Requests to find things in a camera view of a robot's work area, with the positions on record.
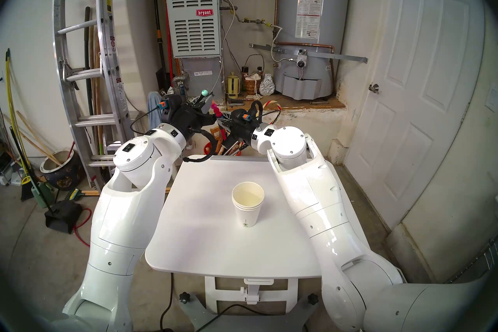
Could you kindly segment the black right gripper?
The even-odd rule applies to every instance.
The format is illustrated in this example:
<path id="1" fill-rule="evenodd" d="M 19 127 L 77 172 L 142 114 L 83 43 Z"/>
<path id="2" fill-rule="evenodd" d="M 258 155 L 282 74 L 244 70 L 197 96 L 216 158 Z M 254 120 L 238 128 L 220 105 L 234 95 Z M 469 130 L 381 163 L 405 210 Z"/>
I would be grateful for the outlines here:
<path id="1" fill-rule="evenodd" d="M 254 124 L 233 123 L 230 117 L 218 117 L 217 124 L 220 130 L 223 130 L 225 136 L 242 141 L 246 145 L 252 145 L 253 133 L 256 130 Z"/>

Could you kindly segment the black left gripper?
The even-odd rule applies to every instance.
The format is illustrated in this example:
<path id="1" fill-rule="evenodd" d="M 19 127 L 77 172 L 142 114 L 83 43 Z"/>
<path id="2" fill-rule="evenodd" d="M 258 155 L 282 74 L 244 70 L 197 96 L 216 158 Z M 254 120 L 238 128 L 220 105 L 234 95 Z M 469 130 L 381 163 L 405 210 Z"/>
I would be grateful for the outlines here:
<path id="1" fill-rule="evenodd" d="M 211 126 L 218 116 L 218 105 L 210 102 L 211 95 L 198 96 L 189 104 L 182 104 L 176 111 L 176 130 L 183 136 L 201 133 L 202 127 Z M 194 107 L 202 107 L 202 112 Z"/>

